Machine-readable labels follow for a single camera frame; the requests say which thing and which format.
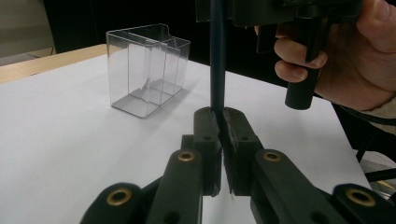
black pole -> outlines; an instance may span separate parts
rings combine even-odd
[[[211,0],[210,5],[210,105],[222,117],[225,91],[227,1]]]

white tabletop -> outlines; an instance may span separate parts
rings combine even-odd
[[[266,148],[286,153],[318,188],[370,188],[329,102],[284,105],[286,90],[228,73],[228,107]],[[147,119],[110,106],[106,55],[0,84],[0,223],[79,223],[105,188],[163,175],[193,113],[209,106],[209,67],[189,62],[184,90]],[[204,198],[203,223],[255,223],[248,197]]]

person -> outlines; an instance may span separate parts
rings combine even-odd
[[[385,0],[363,0],[357,23],[334,24],[326,48],[310,63],[295,41],[292,24],[279,24],[274,45],[276,74],[288,82],[320,69],[315,92],[396,134],[396,8]]]

acrylic organizer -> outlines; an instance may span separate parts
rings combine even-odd
[[[106,33],[110,103],[145,118],[183,89],[188,40],[154,24]]]

human hand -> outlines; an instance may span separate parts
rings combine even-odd
[[[372,110],[396,95],[396,8],[384,0],[363,0],[356,24],[333,25],[325,50],[311,63],[306,47],[292,40],[290,24],[280,24],[276,37],[282,60],[275,70],[288,82],[306,78],[301,66],[321,68],[316,93],[356,110]]]

